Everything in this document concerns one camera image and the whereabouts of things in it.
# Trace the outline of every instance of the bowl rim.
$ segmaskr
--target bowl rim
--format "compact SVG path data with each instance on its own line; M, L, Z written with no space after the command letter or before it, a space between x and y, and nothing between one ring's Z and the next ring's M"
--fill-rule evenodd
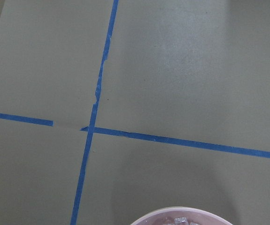
M184 206L173 206L173 207L167 207L167 208L162 208L162 209L152 211L152 212L147 213L146 215L140 217L135 222L131 223L131 225L136 225L139 222L141 222L142 220L145 220L145 219L147 219L147 218L149 218L151 216L154 216L156 214L170 212L170 211L183 211L183 210L186 210L186 211L189 211L189 212L196 212L196 213L200 213L200 214L203 214L203 215L206 215L206 216L210 216L212 218L217 219L220 222L225 223L225 225L232 225L230 222L226 221L225 219L223 219L223 218L221 218L221 217L219 217L219 216L217 216L217 215L215 215L213 213L210 213L210 212L207 212L207 211L204 211L204 210L195 209L195 208L184 207Z

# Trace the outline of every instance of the gray surface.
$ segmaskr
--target gray surface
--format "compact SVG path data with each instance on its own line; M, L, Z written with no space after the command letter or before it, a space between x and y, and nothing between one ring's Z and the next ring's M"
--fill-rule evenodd
M121 1L96 126L270 151L270 1Z
M0 225L69 224L85 138L0 120Z
M0 17L0 113L89 122L112 3L7 0Z
M270 224L270 159L94 135L78 224L128 225L169 206Z

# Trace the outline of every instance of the blue tape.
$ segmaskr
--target blue tape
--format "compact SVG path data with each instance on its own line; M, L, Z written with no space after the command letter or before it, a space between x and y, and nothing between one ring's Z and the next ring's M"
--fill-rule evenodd
M78 209L79 209L80 199L81 199L81 195L83 192L83 186L84 186L84 181L85 181L86 165L87 165L89 152L90 152L90 148L91 148L94 127L95 127L95 121L96 121L96 116L97 116L97 110L98 110L98 105L99 105L99 99L100 99L100 94L101 94L101 81L102 81L102 74L103 74L103 65L104 65L105 60L108 58L108 52L109 52L109 48L110 48L110 42L111 42L111 37L112 37L112 33L113 33L118 2L119 2L119 0L113 1L111 17L110 17L110 21L109 21L109 25L108 25L106 42L105 42L105 46L104 46L104 50L103 50L103 54L102 54L102 60L101 60L101 64L100 64L99 74L98 74L98 81L97 81L97 85L96 85L96 91L95 91L96 102L92 107L90 124L88 127L88 134L87 134L87 139L86 139L86 144L85 144L85 151L84 151L82 165L80 168L80 173L79 173L79 178L78 178L78 183L77 183L77 191L76 191L76 195L75 195L75 199L74 199L74 205L73 205L70 225L76 225L76 223L77 223Z
M30 118L30 117L24 117L24 116L15 116L15 115L3 114L3 113L0 113L0 119L14 120L18 122L33 123L33 124L45 125L45 126L51 126L51 127L54 125L54 122L52 120L42 120L42 119L36 119L36 118Z
M82 128L81 131L88 131L88 127ZM269 151L237 148L237 147L220 145L220 144L195 142L195 141L189 141L189 140L183 140L183 139L177 139L177 138L145 135L145 134L139 134L139 133L128 133L124 131L111 130L111 129L100 128L100 127L95 127L94 132L98 134L104 134L104 135L123 136L123 137L129 137L129 138L152 141L152 142L162 142L162 143L176 144L176 145L182 145L182 146L188 146L188 147L194 147L194 148L200 148L200 149L208 149L208 150L236 153L236 154L241 154L241 155L270 158Z

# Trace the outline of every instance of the ice cube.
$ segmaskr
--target ice cube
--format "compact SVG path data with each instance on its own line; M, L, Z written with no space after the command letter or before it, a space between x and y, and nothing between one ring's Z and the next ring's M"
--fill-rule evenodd
M174 219L175 225L188 225L188 220L186 217L178 217Z

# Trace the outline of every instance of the pink bowl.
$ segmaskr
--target pink bowl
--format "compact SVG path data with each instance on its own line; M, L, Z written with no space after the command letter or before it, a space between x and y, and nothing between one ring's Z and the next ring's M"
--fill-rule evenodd
M199 225L232 225L228 221L212 213L188 208L188 207L169 207L156 210L137 219L131 225L164 225L171 224L174 218L186 217L189 224L197 223Z

